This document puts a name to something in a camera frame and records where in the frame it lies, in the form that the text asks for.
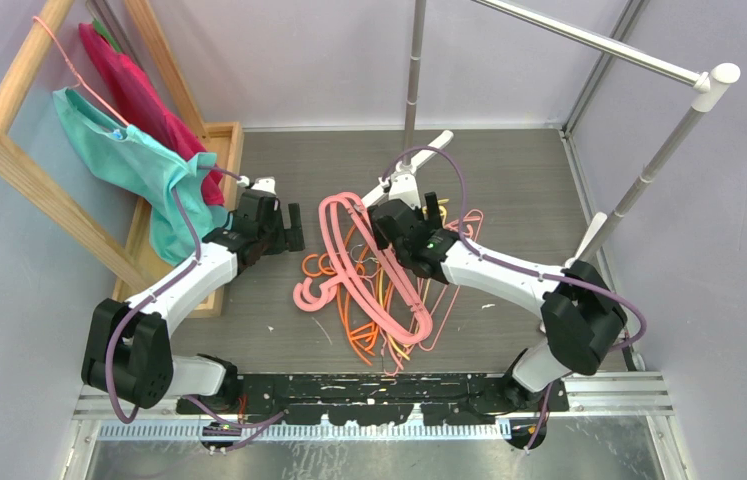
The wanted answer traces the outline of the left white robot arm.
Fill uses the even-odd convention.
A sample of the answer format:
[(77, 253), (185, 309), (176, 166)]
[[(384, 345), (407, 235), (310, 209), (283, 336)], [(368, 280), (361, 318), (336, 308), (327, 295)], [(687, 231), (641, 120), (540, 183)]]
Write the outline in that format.
[(113, 406), (149, 409), (165, 397), (193, 397), (218, 413), (241, 397), (238, 369), (210, 355), (173, 354), (177, 327), (216, 289), (261, 257), (305, 247), (300, 207), (287, 207), (263, 181), (243, 192), (229, 227), (202, 238), (198, 250), (147, 290), (105, 299), (93, 311), (81, 379), (108, 393)]

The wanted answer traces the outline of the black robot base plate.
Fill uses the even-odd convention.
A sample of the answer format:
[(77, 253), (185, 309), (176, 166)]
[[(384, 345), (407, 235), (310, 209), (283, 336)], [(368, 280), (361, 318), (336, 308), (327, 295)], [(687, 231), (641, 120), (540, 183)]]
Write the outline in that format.
[(566, 412), (562, 381), (547, 393), (518, 387), (510, 375), (485, 373), (339, 375), (247, 374), (211, 397), (180, 399), (179, 414), (279, 416), (292, 427), (405, 427), (413, 411), (434, 431), (498, 425), (517, 447), (538, 447), (550, 414)]

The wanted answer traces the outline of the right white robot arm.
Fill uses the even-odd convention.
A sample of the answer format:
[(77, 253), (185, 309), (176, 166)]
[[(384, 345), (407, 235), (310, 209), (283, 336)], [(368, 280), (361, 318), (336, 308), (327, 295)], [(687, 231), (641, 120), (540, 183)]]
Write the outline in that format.
[(377, 245), (416, 276), (483, 291), (541, 319), (544, 339), (521, 352), (501, 380), (513, 410), (531, 409), (570, 373), (595, 374), (627, 324), (618, 296), (587, 262), (548, 266), (503, 255), (402, 200), (372, 206), (368, 215)]

